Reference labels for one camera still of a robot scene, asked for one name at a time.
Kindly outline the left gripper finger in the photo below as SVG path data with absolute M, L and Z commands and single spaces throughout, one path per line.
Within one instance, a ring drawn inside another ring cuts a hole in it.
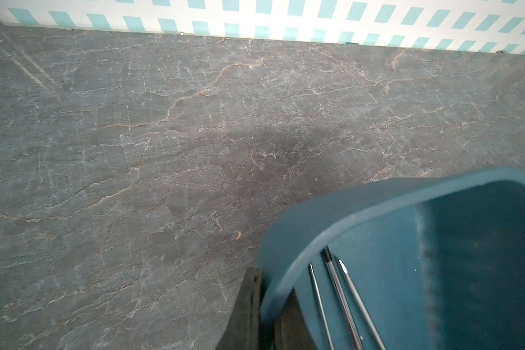
M 259 349 L 262 274 L 248 268 L 229 322 L 216 350 Z

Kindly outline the teal plastic storage box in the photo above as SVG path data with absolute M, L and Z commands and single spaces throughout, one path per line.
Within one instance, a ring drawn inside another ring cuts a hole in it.
M 348 269 L 388 349 L 525 349 L 525 172 L 486 169 L 394 178 L 298 204 L 270 226 L 261 347 L 296 295 L 318 349 L 330 349 L 309 274 L 314 267 L 335 349 L 354 349 L 321 252 Z

